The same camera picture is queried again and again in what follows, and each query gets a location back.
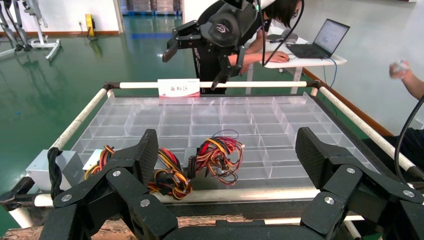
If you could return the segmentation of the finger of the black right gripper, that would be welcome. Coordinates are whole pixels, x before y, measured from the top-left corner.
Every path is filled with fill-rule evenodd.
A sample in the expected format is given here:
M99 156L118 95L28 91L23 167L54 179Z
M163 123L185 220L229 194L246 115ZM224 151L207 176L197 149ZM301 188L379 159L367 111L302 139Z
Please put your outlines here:
M217 56L220 64L220 72L214 78L211 90L214 91L219 84L225 84L233 74L238 74L243 66L246 47L244 45L234 47L221 47ZM235 56L235 63L231 63L229 56Z
M167 41L167 49L162 55L162 62L167 63L179 49L190 49L199 43L199 23L192 20L172 30L172 36Z

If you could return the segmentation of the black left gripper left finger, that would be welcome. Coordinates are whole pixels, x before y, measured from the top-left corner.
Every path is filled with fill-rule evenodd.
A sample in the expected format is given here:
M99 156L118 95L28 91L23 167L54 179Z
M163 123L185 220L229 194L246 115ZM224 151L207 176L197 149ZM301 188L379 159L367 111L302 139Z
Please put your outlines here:
M163 240L178 220L150 194L158 137L147 129L140 141L116 151L103 170L59 194L44 223L42 240L89 240L116 215L139 240Z

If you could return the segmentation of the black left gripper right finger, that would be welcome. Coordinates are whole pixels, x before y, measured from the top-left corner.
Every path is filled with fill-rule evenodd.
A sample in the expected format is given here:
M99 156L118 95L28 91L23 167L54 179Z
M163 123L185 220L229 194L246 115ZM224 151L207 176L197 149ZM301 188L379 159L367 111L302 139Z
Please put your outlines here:
M424 237L424 198L408 185L365 167L344 147L322 142L308 127L297 131L295 152L319 193L300 224L332 239L348 212L382 228L385 240Z

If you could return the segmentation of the standing person mouse hand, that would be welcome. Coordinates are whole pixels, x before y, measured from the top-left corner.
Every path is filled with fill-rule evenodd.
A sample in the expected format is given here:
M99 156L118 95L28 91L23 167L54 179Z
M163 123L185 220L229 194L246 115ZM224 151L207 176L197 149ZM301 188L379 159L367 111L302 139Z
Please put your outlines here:
M289 55L283 51L270 52L268 58L271 63L287 63L290 60Z

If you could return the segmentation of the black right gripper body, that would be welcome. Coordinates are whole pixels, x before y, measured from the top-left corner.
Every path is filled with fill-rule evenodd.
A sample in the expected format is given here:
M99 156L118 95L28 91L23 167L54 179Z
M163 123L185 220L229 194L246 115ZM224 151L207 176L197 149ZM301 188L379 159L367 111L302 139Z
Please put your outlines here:
M256 5L251 1L244 0L236 7L225 0L218 0L198 18L200 39L221 48L238 48L257 15Z

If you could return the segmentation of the seated person hand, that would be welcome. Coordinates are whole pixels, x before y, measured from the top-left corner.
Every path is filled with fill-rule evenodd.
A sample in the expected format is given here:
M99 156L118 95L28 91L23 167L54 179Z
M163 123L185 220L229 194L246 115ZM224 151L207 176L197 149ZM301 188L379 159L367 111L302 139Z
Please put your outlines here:
M397 60L389 66L389 76L392 79L403 79L410 70L410 64L406 60Z

